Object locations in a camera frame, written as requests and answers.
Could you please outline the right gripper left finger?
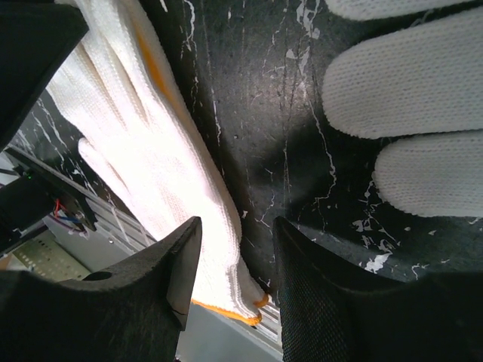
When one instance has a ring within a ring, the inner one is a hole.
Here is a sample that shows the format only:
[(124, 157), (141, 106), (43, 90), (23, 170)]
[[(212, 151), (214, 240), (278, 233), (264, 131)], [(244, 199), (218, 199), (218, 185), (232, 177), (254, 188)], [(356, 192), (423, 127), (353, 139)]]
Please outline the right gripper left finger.
[(202, 243), (188, 219), (163, 240), (86, 278), (1, 274), (3, 361), (173, 361)]

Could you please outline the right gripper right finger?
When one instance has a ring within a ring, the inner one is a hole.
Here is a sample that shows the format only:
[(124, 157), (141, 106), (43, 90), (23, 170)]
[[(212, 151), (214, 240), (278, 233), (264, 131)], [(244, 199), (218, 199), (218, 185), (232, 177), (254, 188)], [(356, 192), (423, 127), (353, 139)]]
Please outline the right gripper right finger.
[(366, 271), (273, 225), (286, 361), (480, 361), (482, 275), (431, 273), (412, 282)]

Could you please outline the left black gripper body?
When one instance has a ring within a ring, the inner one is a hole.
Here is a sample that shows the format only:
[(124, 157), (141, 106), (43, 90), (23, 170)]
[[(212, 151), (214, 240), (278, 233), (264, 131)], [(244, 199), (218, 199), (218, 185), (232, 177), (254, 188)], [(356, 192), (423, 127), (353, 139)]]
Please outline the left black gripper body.
[(88, 31), (81, 11), (53, 1), (1, 2), (1, 148)]

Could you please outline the yellow dotted work glove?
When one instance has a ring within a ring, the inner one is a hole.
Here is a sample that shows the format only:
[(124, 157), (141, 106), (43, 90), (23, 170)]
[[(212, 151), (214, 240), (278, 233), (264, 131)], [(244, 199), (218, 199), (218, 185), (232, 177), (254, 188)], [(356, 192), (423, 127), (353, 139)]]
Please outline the yellow dotted work glove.
[(73, 1), (88, 31), (47, 90), (78, 152), (157, 241), (202, 220), (192, 301), (256, 325), (268, 296), (242, 259), (240, 216), (138, 1)]

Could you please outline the white knit glove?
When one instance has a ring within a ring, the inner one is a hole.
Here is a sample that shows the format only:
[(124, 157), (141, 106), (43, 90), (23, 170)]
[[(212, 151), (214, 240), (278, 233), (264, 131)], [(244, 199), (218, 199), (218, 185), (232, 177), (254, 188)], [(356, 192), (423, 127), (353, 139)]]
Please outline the white knit glove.
[(328, 66), (330, 125), (392, 138), (377, 156), (382, 198), (422, 217), (482, 215), (482, 8), (363, 41)]

